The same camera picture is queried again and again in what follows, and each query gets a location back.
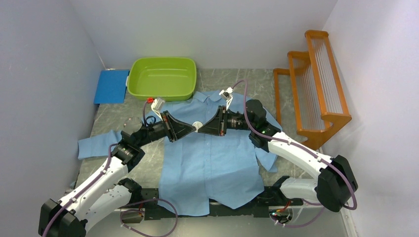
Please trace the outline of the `light blue button shirt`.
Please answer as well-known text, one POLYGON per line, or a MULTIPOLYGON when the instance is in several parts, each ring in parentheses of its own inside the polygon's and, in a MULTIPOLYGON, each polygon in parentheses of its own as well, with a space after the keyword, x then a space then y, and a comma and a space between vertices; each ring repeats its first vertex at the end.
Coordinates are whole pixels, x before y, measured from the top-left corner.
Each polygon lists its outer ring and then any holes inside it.
MULTIPOLYGON (((205 124, 226 105, 220 91, 195 92, 191 99, 166 102, 162 111, 176 119, 205 124)), ((179 215, 203 216, 210 212, 209 199, 232 209, 241 207, 264 190, 258 162, 268 172, 277 172, 277 156, 255 147, 250 131, 228 129, 225 136, 191 133, 164 144, 159 196, 172 203, 179 215)), ((78 141, 78 159, 106 156, 111 144, 121 140, 121 131, 78 141)))

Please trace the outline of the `orange wooden rack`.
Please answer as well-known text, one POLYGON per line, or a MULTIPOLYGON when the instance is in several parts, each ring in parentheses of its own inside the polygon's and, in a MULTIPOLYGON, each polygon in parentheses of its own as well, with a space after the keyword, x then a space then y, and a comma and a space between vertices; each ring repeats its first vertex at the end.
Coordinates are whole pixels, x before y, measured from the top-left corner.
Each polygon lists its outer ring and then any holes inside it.
POLYGON ((281 122, 279 76, 288 76, 296 119, 296 133, 314 150, 322 147, 351 120, 335 63, 329 34, 305 32, 307 51, 289 51, 289 67, 275 68, 276 120, 281 122))

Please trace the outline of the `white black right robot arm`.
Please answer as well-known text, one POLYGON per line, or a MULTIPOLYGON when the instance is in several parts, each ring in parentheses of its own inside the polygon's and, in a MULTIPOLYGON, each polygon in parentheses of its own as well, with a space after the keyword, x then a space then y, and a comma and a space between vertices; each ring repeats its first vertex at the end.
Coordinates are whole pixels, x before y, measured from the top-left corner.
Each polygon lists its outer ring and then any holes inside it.
POLYGON ((355 210, 357 181, 348 160, 315 151, 289 137, 267 119, 267 112, 258 100, 248 100, 244 111, 232 112, 219 106, 207 123, 194 126, 198 133, 224 136, 229 130, 248 130, 249 139, 267 153, 287 159, 310 175, 309 179, 281 177, 273 186, 272 199, 278 205, 288 200, 312 201, 329 211, 342 208, 355 210))

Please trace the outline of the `silver round brooch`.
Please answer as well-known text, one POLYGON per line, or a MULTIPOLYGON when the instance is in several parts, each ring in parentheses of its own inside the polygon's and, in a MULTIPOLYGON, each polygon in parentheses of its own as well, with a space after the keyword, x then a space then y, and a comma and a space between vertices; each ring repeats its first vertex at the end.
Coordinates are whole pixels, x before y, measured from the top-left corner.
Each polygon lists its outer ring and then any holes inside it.
POLYGON ((203 126, 203 124, 200 121, 196 121, 192 125, 195 127, 196 130, 199 130, 203 126))

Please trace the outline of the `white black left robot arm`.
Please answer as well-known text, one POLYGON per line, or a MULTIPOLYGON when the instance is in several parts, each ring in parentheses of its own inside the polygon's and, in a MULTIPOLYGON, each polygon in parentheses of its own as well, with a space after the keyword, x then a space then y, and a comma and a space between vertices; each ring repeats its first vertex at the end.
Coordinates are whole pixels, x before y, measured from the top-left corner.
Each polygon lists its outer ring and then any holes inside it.
POLYGON ((38 233, 42 237, 84 237, 99 221, 120 207, 157 201, 145 199, 142 187, 128 175, 144 157, 142 147, 168 138, 177 141, 197 128, 175 119, 169 112, 160 121, 146 124, 129 118, 121 140, 108 148, 108 157, 83 183, 60 200, 47 200, 41 207, 38 233))

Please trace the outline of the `green plastic basin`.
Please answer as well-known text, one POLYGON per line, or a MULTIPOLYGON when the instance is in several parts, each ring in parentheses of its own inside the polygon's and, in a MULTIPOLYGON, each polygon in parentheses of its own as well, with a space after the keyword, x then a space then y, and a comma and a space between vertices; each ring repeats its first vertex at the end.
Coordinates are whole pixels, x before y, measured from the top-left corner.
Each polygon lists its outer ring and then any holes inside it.
POLYGON ((188 100, 195 91, 197 67, 186 57, 145 57, 136 60, 127 76, 129 94, 139 100, 161 97, 188 100))

